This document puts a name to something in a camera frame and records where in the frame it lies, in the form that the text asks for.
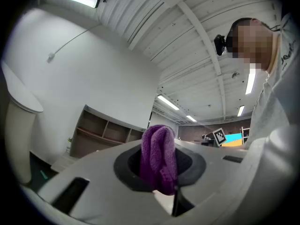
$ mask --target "towel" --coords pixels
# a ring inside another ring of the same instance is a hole
[[[177,182],[174,136],[165,125],[151,126],[142,136],[140,177],[165,195],[174,194]]]

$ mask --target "person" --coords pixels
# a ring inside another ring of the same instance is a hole
[[[299,32],[290,13],[282,13],[280,29],[273,31],[255,18],[235,21],[226,38],[227,53],[244,64],[264,70],[268,77],[254,106],[250,132],[243,148],[274,129],[289,125],[289,119],[273,91],[286,71],[299,62]]]

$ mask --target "white corrugated ceiling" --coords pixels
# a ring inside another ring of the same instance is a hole
[[[101,22],[123,37],[129,49],[139,50],[162,70],[157,94],[163,94],[180,110],[156,99],[154,112],[187,125],[195,123],[186,115],[194,117],[197,124],[251,116],[266,73],[257,74],[252,93],[245,95],[248,74],[226,52],[213,63],[209,40],[205,43],[199,28],[203,27],[215,49],[214,37],[226,36],[231,24],[241,17],[255,17],[274,27],[277,21],[272,0],[181,0],[200,26],[194,26],[178,5],[169,7],[174,0],[101,0],[97,9],[69,0],[45,1]],[[232,79],[234,72],[240,75]],[[241,105],[245,110],[237,118]]]

